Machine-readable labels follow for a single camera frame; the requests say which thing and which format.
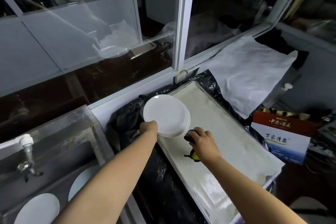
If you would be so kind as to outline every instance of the metal tray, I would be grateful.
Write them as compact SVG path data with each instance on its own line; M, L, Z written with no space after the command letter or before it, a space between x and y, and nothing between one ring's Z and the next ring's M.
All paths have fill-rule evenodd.
M246 133L251 137L251 140L254 140L258 143L258 145L263 148L264 150L266 150L251 134L250 132L243 127L234 117L233 115L231 115L230 112L228 112L215 98L212 97L212 95L210 95L197 81L190 81L187 82L183 85L181 85L180 87L176 88L175 90L173 90L172 92L169 93L169 95L174 95L177 92L179 92L180 90L186 88L188 85L190 85L191 83L195 83L195 85L209 98L209 100L211 100L219 109L221 109L225 114L227 114L228 116L230 116L240 127L244 128L244 130L246 131ZM164 154L166 155L166 157L168 158L169 162L171 163L171 165L173 166L174 170L176 171L177 175L179 176L179 178L181 179L181 181L183 182L183 184L186 184L186 181L184 180L182 174L179 172L175 162L173 161L173 159L171 158L170 154L168 153L168 151L166 150L166 148L164 147L164 145L162 145L160 143L160 141L158 140L158 144L160 145L162 151L164 152ZM272 182L276 179L276 177L280 174L280 172L275 173L272 176L267 177L267 180L265 182L265 184L263 185L264 189L267 189ZM210 221L209 218L209 214L207 212L206 209L203 209L201 204L199 203L199 201L197 200L196 196L194 195L193 191L189 188L189 186L186 186L187 191L189 192L189 194L191 195L191 197L193 198L193 200L195 201L197 207L200 209L201 213L203 214L204 218L208 221L209 224L212 224L212 222ZM242 221L242 217L240 215L240 213L238 213L233 220L230 222L230 224L235 224L235 223L240 223Z

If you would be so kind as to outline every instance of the stainless steel sink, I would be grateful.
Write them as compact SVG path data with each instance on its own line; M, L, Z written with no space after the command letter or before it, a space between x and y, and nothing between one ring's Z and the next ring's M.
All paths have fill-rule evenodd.
M86 106L27 133L34 140L34 170L41 175L18 170L26 161L20 146L0 150L0 223L3 224L14 223L21 208L41 193L54 194L62 210L77 176L90 166L104 165L114 156L99 122ZM132 196L120 221L145 223Z

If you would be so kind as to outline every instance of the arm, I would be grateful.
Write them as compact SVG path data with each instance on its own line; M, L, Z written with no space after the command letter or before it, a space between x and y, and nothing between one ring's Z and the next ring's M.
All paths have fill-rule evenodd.
M157 140L155 121L140 125L142 135L118 153L70 201L54 224L116 223Z
M210 131L195 128L189 134L190 145L199 159L217 179L223 190L248 224L306 224L296 213L271 193L250 180L222 158Z

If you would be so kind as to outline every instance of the person's left hand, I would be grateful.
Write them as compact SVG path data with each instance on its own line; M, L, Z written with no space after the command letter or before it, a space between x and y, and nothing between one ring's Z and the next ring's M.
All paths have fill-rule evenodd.
M153 132L155 134L158 133L158 124L155 120L143 122L140 124L140 134L143 134L145 132Z

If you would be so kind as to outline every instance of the person's left arm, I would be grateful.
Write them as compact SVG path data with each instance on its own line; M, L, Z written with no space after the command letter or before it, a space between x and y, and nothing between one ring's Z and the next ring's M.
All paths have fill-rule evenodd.
M155 121L143 122L142 133L118 153L77 193L53 224L116 223L157 141Z

